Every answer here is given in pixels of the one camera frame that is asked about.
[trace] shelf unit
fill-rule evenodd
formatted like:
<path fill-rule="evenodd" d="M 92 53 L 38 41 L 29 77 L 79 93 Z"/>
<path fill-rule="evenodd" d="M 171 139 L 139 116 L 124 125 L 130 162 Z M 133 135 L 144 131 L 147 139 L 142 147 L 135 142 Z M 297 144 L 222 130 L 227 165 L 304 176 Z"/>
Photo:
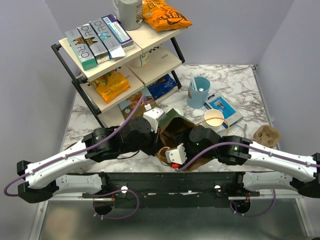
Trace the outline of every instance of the shelf unit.
<path fill-rule="evenodd" d="M 78 58 L 75 55 L 74 51 L 72 50 L 71 46 L 69 45 L 67 38 L 65 37 L 59 40 L 59 43 L 61 44 L 63 49 L 66 51 L 66 53 L 72 58 L 75 64 L 79 67 L 81 72 L 86 76 L 88 82 L 91 82 L 92 80 L 95 80 L 98 77 L 101 77 L 102 75 L 110 72 L 113 69 L 116 69 L 122 66 L 126 62 L 132 59 L 135 59 L 136 57 L 139 57 L 142 54 L 141 48 L 134 43 L 134 49 L 127 51 L 125 53 L 125 57 L 119 58 L 117 60 L 111 59 L 109 61 L 105 61 L 99 64 L 98 66 L 85 71 L 81 63 L 78 61 Z"/>
<path fill-rule="evenodd" d="M 149 50 L 149 61 L 144 67 L 132 67 L 130 62 L 126 63 L 126 66 L 145 86 L 148 86 L 181 64 L 182 61 L 179 58 L 164 46 L 159 45 Z"/>
<path fill-rule="evenodd" d="M 126 67 L 126 65 L 122 65 L 115 69 L 117 72 L 122 73 L 122 75 L 127 79 L 130 84 L 130 88 L 128 88 L 125 92 L 118 95 L 115 99 L 113 99 L 110 103 L 106 103 L 104 99 L 100 96 L 99 93 L 90 85 L 89 82 L 82 83 L 81 87 L 84 92 L 90 97 L 90 99 L 95 103 L 95 105 L 100 109 L 101 113 L 105 113 L 114 106 L 121 103 L 128 96 L 140 91 L 144 88 L 144 84 Z"/>
<path fill-rule="evenodd" d="M 127 51 L 125 57 L 110 60 L 99 64 L 97 67 L 84 71 L 68 40 L 63 38 L 59 40 L 59 44 L 51 46 L 52 50 L 64 66 L 71 77 L 71 82 L 94 115 L 101 127 L 117 126 L 124 121 L 124 117 L 119 108 L 119 103 L 127 97 L 141 90 L 144 86 L 148 86 L 157 79 L 171 72 L 174 80 L 177 82 L 177 88 L 181 88 L 181 83 L 174 71 L 175 68 L 185 62 L 184 56 L 175 39 L 175 36 L 184 32 L 185 29 L 167 30 L 156 32 L 147 23 L 142 27 L 127 31 L 134 41 L 134 49 Z M 178 55 L 174 56 L 161 44 L 167 40 L 171 40 L 173 47 Z M 83 75 L 75 77 L 61 56 L 59 50 L 63 48 L 70 58 L 82 71 Z M 130 61 L 139 57 L 142 53 L 149 51 L 149 62 L 142 68 L 134 68 L 130 65 Z M 106 103 L 103 98 L 90 86 L 90 81 L 116 69 L 127 78 L 130 88 L 117 96 L 110 103 Z M 174 88 L 166 97 L 177 91 Z"/>

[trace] brown paper bag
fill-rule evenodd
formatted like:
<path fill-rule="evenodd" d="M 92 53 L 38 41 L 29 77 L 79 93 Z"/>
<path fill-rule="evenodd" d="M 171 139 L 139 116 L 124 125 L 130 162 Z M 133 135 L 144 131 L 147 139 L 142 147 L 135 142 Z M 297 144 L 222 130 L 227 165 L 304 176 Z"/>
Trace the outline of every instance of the brown paper bag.
<path fill-rule="evenodd" d="M 189 121 L 187 118 L 179 115 L 174 109 L 171 109 L 165 116 L 163 120 L 159 122 L 160 127 L 160 139 L 164 146 L 167 148 L 163 148 L 156 155 L 158 159 L 165 163 L 167 166 L 171 167 L 171 163 L 168 163 L 166 158 L 166 150 L 168 148 L 176 148 L 178 145 L 174 141 L 174 137 L 183 132 L 188 128 L 194 128 L 196 125 Z M 193 171 L 199 168 L 200 166 L 207 164 L 210 162 L 211 158 L 199 157 L 193 164 L 191 164 L 187 171 Z"/>

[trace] orange chip bag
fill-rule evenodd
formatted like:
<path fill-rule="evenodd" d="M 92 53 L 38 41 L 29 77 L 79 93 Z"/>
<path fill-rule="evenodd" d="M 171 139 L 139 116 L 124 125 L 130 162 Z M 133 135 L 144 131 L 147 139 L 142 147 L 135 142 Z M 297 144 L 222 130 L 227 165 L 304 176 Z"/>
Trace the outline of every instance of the orange chip bag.
<path fill-rule="evenodd" d="M 128 80 L 115 70 L 93 80 L 91 85 L 106 103 L 110 103 L 118 95 L 130 88 Z"/>
<path fill-rule="evenodd" d="M 167 5 L 165 0 L 142 0 L 143 19 L 155 31 L 184 29 L 192 25 L 185 16 Z"/>

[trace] toothpaste box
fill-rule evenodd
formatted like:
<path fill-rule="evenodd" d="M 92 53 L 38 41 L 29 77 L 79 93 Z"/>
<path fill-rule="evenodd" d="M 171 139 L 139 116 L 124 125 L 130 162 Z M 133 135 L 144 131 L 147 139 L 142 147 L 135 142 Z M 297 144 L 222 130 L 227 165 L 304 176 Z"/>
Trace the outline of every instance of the toothpaste box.
<path fill-rule="evenodd" d="M 97 64 L 110 60 L 107 48 L 97 36 L 96 32 L 92 29 L 90 24 L 87 23 L 85 25 L 78 26 L 77 28 L 93 53 Z"/>
<path fill-rule="evenodd" d="M 221 94 L 209 96 L 208 100 L 204 103 L 204 106 L 209 110 L 219 110 L 223 114 L 224 119 L 228 121 L 230 127 L 238 123 L 244 117 Z M 225 122 L 222 125 L 225 128 L 228 128 L 228 125 Z"/>
<path fill-rule="evenodd" d="M 133 49 L 134 41 L 128 35 L 128 33 L 120 26 L 119 22 L 115 19 L 112 14 L 102 17 L 106 25 L 111 29 L 113 35 L 121 44 L 125 52 Z"/>
<path fill-rule="evenodd" d="M 101 18 L 91 21 L 90 25 L 109 50 L 109 56 L 111 59 L 122 58 L 126 55 L 116 37 L 112 34 L 111 30 Z"/>
<path fill-rule="evenodd" d="M 94 55 L 77 29 L 65 32 L 66 38 L 81 63 L 83 69 L 89 70 L 97 66 Z"/>

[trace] shelf board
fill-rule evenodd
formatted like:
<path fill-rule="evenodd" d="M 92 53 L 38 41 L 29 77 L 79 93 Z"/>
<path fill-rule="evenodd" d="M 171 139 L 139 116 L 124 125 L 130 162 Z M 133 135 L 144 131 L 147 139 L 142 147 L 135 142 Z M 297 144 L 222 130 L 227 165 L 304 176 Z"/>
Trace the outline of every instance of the shelf board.
<path fill-rule="evenodd" d="M 168 93 L 166 93 L 165 95 L 162 95 L 161 97 L 159 97 L 157 100 L 155 100 L 156 104 L 161 103 L 162 101 L 166 100 L 168 97 L 170 97 L 172 94 L 174 94 L 176 91 L 178 91 L 178 86 L 175 86 L 174 88 L 172 88 Z"/>
<path fill-rule="evenodd" d="M 102 113 L 105 113 L 106 111 L 121 103 L 127 97 L 144 88 L 143 83 L 125 65 L 117 68 L 116 71 L 122 73 L 122 75 L 127 79 L 130 84 L 130 88 L 118 95 L 110 103 L 106 103 L 105 100 L 100 96 L 100 94 L 97 93 L 89 83 L 81 84 L 81 87 L 83 88 L 85 93 L 91 98 L 91 100 L 101 110 Z"/>
<path fill-rule="evenodd" d="M 144 22 L 142 26 L 136 30 L 127 31 L 133 41 L 142 49 L 142 52 L 164 43 L 165 41 L 184 32 L 184 29 L 155 31 L 149 24 Z"/>
<path fill-rule="evenodd" d="M 61 46 L 64 48 L 66 53 L 72 58 L 72 60 L 75 62 L 75 64 L 81 69 L 81 71 L 84 73 L 84 75 L 88 78 L 88 81 L 92 81 L 97 79 L 98 77 L 102 76 L 103 74 L 106 74 L 110 72 L 113 69 L 116 69 L 123 65 L 124 63 L 138 57 L 139 55 L 142 54 L 141 48 L 134 43 L 134 49 L 129 50 L 125 53 L 125 57 L 119 58 L 117 60 L 109 60 L 105 61 L 98 66 L 89 69 L 85 71 L 83 67 L 81 66 L 81 63 L 79 62 L 78 58 L 76 57 L 74 51 L 72 50 L 71 46 L 68 43 L 67 38 L 65 37 L 64 39 L 59 40 L 59 43 Z"/>
<path fill-rule="evenodd" d="M 108 127 L 119 126 L 125 120 L 121 113 L 119 105 L 114 106 L 108 112 L 99 115 L 101 121 Z"/>
<path fill-rule="evenodd" d="M 173 55 L 164 46 L 159 45 L 149 51 L 149 61 L 143 67 L 132 67 L 130 62 L 126 66 L 140 79 L 145 86 L 170 73 L 182 64 L 181 60 Z"/>

